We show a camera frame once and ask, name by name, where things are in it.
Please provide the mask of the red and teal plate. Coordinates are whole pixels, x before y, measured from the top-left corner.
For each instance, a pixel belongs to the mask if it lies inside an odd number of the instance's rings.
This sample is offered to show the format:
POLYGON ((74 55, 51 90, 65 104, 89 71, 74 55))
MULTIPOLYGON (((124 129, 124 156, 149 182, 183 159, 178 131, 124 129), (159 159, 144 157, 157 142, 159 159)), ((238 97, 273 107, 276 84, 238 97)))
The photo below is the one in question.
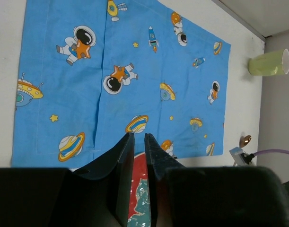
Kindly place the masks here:
POLYGON ((151 226, 148 172, 145 153, 137 154, 134 157, 127 226, 151 226))

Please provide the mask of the copper spoon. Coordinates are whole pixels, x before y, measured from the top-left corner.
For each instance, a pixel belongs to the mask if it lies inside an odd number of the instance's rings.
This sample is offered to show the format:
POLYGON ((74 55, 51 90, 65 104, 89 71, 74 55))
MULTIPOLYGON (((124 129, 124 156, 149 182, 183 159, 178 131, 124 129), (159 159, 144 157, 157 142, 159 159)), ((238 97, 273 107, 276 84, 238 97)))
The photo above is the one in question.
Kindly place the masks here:
POLYGON ((251 135, 241 136, 239 140, 239 147, 244 148, 252 139, 251 135))

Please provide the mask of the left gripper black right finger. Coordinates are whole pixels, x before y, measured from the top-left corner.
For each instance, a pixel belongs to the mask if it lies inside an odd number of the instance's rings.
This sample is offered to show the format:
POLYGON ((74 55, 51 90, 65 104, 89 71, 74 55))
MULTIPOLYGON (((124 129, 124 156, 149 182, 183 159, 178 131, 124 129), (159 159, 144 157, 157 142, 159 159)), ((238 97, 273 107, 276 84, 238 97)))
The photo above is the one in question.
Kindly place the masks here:
POLYGON ((172 227, 171 205, 166 173, 185 168, 165 152, 151 133, 145 134, 145 156, 148 172, 150 217, 152 227, 172 227))

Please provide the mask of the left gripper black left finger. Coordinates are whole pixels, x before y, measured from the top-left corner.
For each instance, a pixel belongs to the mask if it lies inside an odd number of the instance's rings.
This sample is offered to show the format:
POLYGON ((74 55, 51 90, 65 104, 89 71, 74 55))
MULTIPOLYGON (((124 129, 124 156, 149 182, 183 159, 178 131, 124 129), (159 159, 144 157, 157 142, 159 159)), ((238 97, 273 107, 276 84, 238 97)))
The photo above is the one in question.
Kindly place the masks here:
POLYGON ((73 172, 81 180, 73 226, 127 226, 133 162, 134 134, 126 133, 110 150, 73 172))

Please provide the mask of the blue space-print cloth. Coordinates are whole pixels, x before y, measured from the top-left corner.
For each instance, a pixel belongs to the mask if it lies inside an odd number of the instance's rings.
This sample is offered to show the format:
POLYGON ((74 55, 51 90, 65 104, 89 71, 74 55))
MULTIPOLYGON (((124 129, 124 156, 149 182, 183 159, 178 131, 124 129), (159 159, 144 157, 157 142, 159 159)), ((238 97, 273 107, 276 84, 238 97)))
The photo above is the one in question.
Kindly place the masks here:
POLYGON ((29 0, 12 167, 78 168, 124 134, 222 155, 230 44, 157 0, 29 0))

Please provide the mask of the pale yellow mug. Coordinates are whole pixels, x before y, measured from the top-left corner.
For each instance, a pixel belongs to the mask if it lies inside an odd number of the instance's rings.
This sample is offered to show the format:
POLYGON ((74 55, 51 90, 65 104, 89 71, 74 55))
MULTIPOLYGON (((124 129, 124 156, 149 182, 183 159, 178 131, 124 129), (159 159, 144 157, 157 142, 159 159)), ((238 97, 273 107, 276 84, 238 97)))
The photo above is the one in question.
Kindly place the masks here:
POLYGON ((275 76, 289 73, 289 51, 282 49, 261 54, 248 61, 248 71, 253 76, 275 76))

